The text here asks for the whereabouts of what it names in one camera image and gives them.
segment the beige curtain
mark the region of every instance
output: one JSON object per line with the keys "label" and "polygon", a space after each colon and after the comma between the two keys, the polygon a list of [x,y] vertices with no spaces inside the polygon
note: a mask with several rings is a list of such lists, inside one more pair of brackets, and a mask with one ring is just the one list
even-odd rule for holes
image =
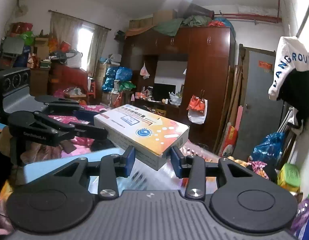
{"label": "beige curtain", "polygon": [[75,17],[52,12],[50,20],[50,34],[57,38],[58,43],[65,41],[71,44],[73,49],[77,48],[78,31],[83,21]]}
{"label": "beige curtain", "polygon": [[105,47],[108,31],[108,29],[102,26],[94,26],[93,40],[90,46],[87,65],[87,72],[91,77],[95,77],[96,68]]}

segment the window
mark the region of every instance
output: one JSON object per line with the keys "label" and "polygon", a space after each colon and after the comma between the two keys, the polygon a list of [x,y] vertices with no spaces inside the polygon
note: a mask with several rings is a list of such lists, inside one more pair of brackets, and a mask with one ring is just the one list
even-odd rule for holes
{"label": "window", "polygon": [[88,65],[88,54],[93,39],[93,32],[87,28],[81,28],[79,30],[79,38],[77,50],[83,54],[81,59],[81,68],[87,70]]}

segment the screw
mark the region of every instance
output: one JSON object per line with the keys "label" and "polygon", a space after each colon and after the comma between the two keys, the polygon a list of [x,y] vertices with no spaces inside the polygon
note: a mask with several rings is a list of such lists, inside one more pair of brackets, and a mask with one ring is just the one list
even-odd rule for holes
{"label": "screw", "polygon": [[108,198],[115,196],[116,192],[113,189],[103,189],[102,191],[100,191],[100,195]]}
{"label": "screw", "polygon": [[202,190],[193,188],[190,190],[189,195],[192,197],[201,197],[203,195]]}

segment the white and orange box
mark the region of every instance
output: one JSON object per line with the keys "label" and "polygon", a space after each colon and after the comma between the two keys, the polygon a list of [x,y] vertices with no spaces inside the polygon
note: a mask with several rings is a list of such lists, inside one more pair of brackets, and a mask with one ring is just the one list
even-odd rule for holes
{"label": "white and orange box", "polygon": [[124,105],[94,117],[96,127],[108,131],[108,139],[126,150],[132,145],[136,157],[156,171],[167,161],[169,149],[181,148],[189,127],[135,106]]}

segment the gray door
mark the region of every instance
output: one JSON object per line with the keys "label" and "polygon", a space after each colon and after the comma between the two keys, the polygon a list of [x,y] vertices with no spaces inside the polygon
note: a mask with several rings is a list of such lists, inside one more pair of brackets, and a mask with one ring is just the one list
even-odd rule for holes
{"label": "gray door", "polygon": [[272,64],[275,57],[250,51],[248,83],[243,106],[238,140],[233,153],[235,159],[246,161],[253,148],[265,136],[276,132],[279,127],[283,101],[271,101],[268,90],[273,82],[273,70],[264,67]]}

